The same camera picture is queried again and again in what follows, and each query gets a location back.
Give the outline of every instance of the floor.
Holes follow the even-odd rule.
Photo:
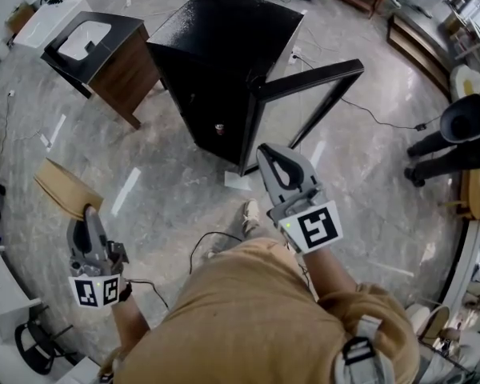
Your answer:
[[[88,0],[96,11],[143,18],[150,34],[185,1]],[[337,0],[274,2],[308,10],[298,45],[309,63],[362,61],[366,71],[346,99],[370,108],[380,121],[415,126],[446,107],[434,84],[386,44],[384,17],[368,19]],[[287,72],[306,67],[296,62]],[[15,96],[6,120],[10,90]],[[316,97],[302,94],[298,100],[308,110]],[[50,138],[62,115],[66,120],[48,152],[39,135]],[[105,197],[101,217],[109,238],[127,248],[131,264],[126,275],[152,280],[169,304],[187,279],[189,254],[202,234],[240,235],[240,209],[248,198],[270,208],[259,173],[250,176],[252,191],[224,186],[225,171],[233,167],[196,147],[160,85],[136,116],[142,122],[138,131],[100,98],[86,101],[21,47],[0,65],[0,148],[7,124],[0,157],[0,182],[8,189],[1,223],[6,255],[27,290],[50,306],[51,327],[74,325],[64,343],[97,361],[118,345],[118,336],[110,310],[80,310],[71,296],[68,218],[33,181],[44,157]],[[337,203],[345,234],[332,249],[358,281],[381,284],[403,304],[417,296],[438,296],[455,249],[458,223],[451,210],[438,207],[453,198],[450,177],[415,189],[402,176],[410,163],[406,148],[437,128],[437,122],[425,132],[376,125],[367,112],[340,102],[301,147],[308,158],[323,147],[321,154],[317,151],[318,176]],[[114,216],[112,205],[135,167],[140,176]],[[225,243],[230,242],[205,240],[194,264]],[[153,291],[136,286],[134,295],[149,324],[159,324],[166,309]]]

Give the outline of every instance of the forearm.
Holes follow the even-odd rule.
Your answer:
[[[121,348],[130,351],[146,334],[150,327],[131,295],[125,302],[112,306],[112,315],[118,328]]]
[[[319,297],[339,291],[356,291],[358,284],[329,248],[324,247],[305,254],[303,259],[313,287]]]

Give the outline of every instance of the black cabinet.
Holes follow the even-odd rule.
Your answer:
[[[255,168],[250,151],[268,102],[335,82],[285,144],[295,147],[364,70],[352,60],[284,77],[302,20],[263,0],[189,0],[148,41],[196,144],[240,174]]]

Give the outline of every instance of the open cabinet door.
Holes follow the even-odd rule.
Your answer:
[[[252,126],[243,140],[240,175],[258,168],[256,149],[262,143],[298,146],[363,72],[356,59],[262,84],[250,101]]]

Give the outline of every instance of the tan shirt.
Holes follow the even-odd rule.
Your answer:
[[[333,382],[334,358],[364,314],[383,320],[375,346],[392,360],[396,382],[411,382],[418,344],[387,292],[359,286],[317,304],[285,247],[272,239],[244,242],[196,269],[114,383]]]

